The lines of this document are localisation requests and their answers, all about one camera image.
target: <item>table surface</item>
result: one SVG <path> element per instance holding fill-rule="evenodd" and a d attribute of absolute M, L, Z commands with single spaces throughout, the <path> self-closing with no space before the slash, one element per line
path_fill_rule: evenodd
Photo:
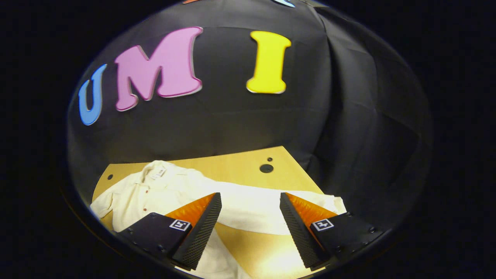
<path fill-rule="evenodd" d="M 323 194 L 298 162 L 283 147 L 169 161 L 183 168 L 196 169 L 216 181 L 254 187 L 311 191 Z M 147 163 L 110 164 L 93 193 L 93 200 L 129 174 L 140 172 Z M 270 164 L 273 171 L 263 173 L 260 166 Z M 112 230 L 112 212 L 101 219 Z M 233 229 L 217 223 L 215 229 L 229 252 L 253 279 L 294 279 L 316 273 L 306 269 L 291 235 L 272 235 Z"/>

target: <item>dark background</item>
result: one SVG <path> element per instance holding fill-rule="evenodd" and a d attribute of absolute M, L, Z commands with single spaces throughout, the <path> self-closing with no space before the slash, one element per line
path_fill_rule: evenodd
<path fill-rule="evenodd" d="M 108 42 L 170 2 L 20 1 L 5 4 L 13 53 L 12 92 L 19 92 L 13 130 L 20 133 L 20 278 L 151 278 L 93 236 L 70 211 L 59 185 L 66 173 L 65 110 L 85 68 Z M 494 161 L 487 121 L 491 87 L 489 7 L 456 1 L 329 1 L 389 42 L 418 75 L 434 122 L 434 156 L 425 192 L 392 247 L 345 278 L 482 278 L 484 240 L 479 204 Z M 466 133 L 466 125 L 475 132 Z"/>

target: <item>white shirt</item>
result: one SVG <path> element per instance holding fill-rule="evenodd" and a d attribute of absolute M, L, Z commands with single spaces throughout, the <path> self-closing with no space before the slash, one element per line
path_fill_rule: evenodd
<path fill-rule="evenodd" d="M 90 207 L 99 218 L 113 210 L 112 225 L 119 232 L 151 212 L 166 215 L 216 192 L 221 193 L 222 200 L 217 222 L 252 232 L 290 234 L 279 209 L 280 193 L 285 191 L 218 182 L 197 170 L 181 168 L 165 161 L 153 161 L 141 172 L 130 174 L 102 193 Z M 339 197 L 308 191 L 287 192 L 336 214 L 346 212 Z M 249 278 L 215 230 L 212 231 L 198 267 L 187 273 L 206 279 Z"/>

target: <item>letter m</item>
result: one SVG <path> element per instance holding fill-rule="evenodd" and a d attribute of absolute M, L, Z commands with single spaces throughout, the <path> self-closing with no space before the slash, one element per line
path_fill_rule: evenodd
<path fill-rule="evenodd" d="M 145 101 L 153 97 L 158 73 L 162 84 L 157 90 L 161 97 L 189 95 L 201 90 L 201 80 L 194 76 L 193 43 L 203 32 L 201 27 L 188 27 L 167 35 L 157 46 L 150 59 L 140 46 L 121 53 L 115 60 L 117 68 L 118 111 L 126 111 L 138 104 L 131 91 L 131 82 Z"/>

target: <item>pink letter m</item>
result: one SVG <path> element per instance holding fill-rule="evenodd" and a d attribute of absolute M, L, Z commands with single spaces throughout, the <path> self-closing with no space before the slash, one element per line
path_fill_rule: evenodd
<path fill-rule="evenodd" d="M 194 76 L 193 70 L 193 43 L 202 32 L 201 27 L 188 27 L 170 33 L 160 42 L 150 59 L 140 46 L 121 53 L 115 60 L 118 64 L 117 110 L 126 111 L 138 104 L 138 97 L 131 92 L 130 82 L 144 100 L 151 100 L 160 70 L 162 84 L 157 90 L 159 96 L 171 98 L 200 91 L 201 80 Z"/>

